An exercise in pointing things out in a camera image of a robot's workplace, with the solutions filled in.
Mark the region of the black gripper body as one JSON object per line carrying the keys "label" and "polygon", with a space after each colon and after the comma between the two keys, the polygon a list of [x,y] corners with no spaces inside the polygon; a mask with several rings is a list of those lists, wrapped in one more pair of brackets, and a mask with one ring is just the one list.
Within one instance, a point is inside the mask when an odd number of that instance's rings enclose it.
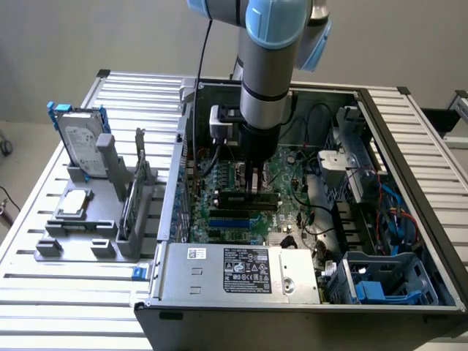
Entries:
{"label": "black gripper body", "polygon": [[276,152],[281,126],[258,129],[248,123],[239,125],[239,146],[253,165],[264,163]]}

